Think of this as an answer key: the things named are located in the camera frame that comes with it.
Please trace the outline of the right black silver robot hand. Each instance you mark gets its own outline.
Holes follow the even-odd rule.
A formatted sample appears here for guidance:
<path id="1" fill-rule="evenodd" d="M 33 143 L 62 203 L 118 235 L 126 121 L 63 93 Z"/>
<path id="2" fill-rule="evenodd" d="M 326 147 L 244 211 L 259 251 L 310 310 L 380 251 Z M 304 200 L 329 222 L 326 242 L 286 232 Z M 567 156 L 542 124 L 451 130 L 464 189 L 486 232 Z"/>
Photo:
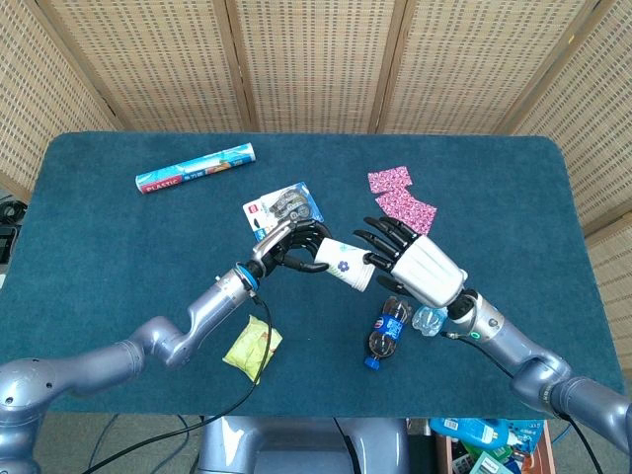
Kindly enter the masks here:
<path id="1" fill-rule="evenodd" d="M 448 306 L 461 293 L 467 272 L 430 238 L 394 217 L 364 222 L 376 231 L 357 229 L 354 235 L 372 246 L 362 261 L 382 271 L 380 285 L 432 308 Z"/>

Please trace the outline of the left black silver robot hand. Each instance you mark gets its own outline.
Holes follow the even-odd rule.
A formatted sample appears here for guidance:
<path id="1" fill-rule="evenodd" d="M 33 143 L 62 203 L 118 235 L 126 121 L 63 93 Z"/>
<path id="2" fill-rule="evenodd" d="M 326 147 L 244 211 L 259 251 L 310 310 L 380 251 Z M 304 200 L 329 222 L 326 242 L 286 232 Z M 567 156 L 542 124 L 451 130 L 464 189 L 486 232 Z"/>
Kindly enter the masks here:
<path id="1" fill-rule="evenodd" d="M 245 269 L 256 279 L 267 277 L 276 267 L 286 267 L 300 273 L 315 274 L 329 269 L 327 263 L 316 263 L 316 255 L 329 229 L 314 219 L 284 220 L 254 248 Z M 304 249 L 314 259 L 305 262 L 289 254 L 292 249 Z"/>

